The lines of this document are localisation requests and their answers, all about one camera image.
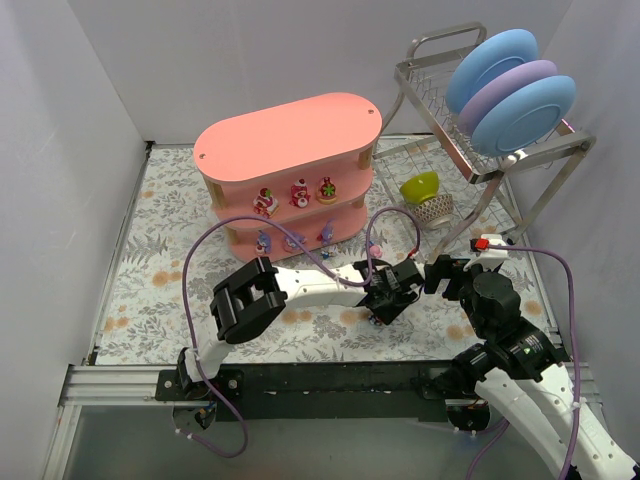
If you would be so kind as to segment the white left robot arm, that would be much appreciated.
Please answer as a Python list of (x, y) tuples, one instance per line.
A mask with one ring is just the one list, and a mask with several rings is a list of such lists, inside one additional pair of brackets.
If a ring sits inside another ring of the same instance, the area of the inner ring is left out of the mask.
[(332, 269), (294, 270), (255, 258), (213, 289), (210, 317), (196, 329), (196, 344), (181, 351), (177, 382), (188, 400), (207, 395), (234, 345), (259, 337), (285, 310), (342, 306), (365, 308), (388, 325), (417, 300), (424, 266), (408, 258), (396, 265), (363, 260)]

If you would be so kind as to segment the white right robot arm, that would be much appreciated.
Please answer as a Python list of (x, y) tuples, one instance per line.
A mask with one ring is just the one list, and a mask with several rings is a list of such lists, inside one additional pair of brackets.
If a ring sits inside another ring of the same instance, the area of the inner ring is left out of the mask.
[(638, 463), (578, 397), (578, 371), (521, 314), (521, 298), (500, 257), (439, 256), (425, 267), (424, 290), (464, 310), (479, 343), (458, 354), (434, 382), (445, 393), (476, 394), (513, 425), (560, 479), (636, 479)]

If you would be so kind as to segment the purple bunny with strawberry cake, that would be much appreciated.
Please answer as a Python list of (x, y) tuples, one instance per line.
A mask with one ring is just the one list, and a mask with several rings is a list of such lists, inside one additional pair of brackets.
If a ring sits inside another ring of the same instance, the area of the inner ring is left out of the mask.
[(268, 256), (272, 251), (271, 236), (260, 230), (256, 239), (255, 253), (257, 256)]

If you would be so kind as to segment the purple bunny with red bow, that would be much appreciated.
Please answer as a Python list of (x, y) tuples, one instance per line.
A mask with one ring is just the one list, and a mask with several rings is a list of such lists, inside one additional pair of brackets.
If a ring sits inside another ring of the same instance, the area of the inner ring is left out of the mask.
[(321, 229), (320, 234), (317, 237), (317, 240), (321, 243), (322, 246), (327, 246), (331, 243), (334, 237), (334, 225), (333, 221), (329, 220), (324, 227)]

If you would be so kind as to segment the pink bear strawberry cake toy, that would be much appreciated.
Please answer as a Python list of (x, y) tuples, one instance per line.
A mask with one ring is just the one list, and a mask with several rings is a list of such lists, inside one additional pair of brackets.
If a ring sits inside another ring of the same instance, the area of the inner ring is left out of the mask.
[(269, 188), (261, 188), (253, 200), (255, 214), (265, 218), (271, 218), (279, 209), (279, 201)]

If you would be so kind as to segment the pink bear holding white toy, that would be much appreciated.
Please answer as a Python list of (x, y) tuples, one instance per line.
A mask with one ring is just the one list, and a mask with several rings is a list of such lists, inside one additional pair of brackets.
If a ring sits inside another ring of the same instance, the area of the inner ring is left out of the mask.
[(298, 179), (290, 189), (290, 204), (297, 208), (306, 208), (310, 201), (308, 184), (304, 178)]

